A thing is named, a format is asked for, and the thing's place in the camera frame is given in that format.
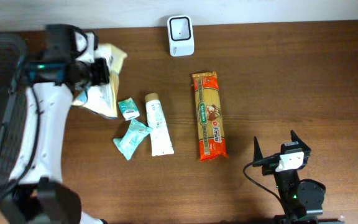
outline pasta package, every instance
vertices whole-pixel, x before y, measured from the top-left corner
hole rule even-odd
[[[193,74],[200,160],[227,157],[216,72]]]

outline tube cap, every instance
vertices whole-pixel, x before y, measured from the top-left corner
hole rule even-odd
[[[149,101],[152,101],[152,100],[158,100],[158,94],[156,94],[156,93],[147,94],[144,97],[144,100],[146,101],[146,103],[149,102]]]

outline small teal packet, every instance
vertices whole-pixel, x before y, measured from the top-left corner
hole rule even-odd
[[[137,146],[143,139],[153,131],[152,128],[138,122],[136,119],[131,120],[128,131],[122,139],[116,138],[112,141],[118,150],[125,156],[127,160],[131,159]]]
[[[118,102],[118,106],[126,121],[137,118],[140,115],[139,110],[137,109],[132,98]]]

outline wooden table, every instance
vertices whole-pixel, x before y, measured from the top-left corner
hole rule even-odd
[[[111,223],[246,222],[282,214],[242,174],[257,136],[279,152],[290,130],[312,148],[300,178],[327,187],[321,218],[358,223],[358,21],[196,26],[195,53],[173,58],[166,28],[97,30],[128,53],[119,100],[160,95],[175,154],[151,156],[150,138],[126,161],[112,143],[129,125],[73,109],[63,144],[64,183]],[[32,52],[40,32],[21,33]],[[190,75],[217,71],[229,158],[200,162]],[[249,174],[275,190],[260,168]]]

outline toothpaste tube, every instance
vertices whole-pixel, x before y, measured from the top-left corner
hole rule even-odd
[[[162,111],[158,94],[146,95],[147,123],[153,129],[150,133],[152,140],[152,156],[173,154],[171,139],[169,137],[167,122]]]

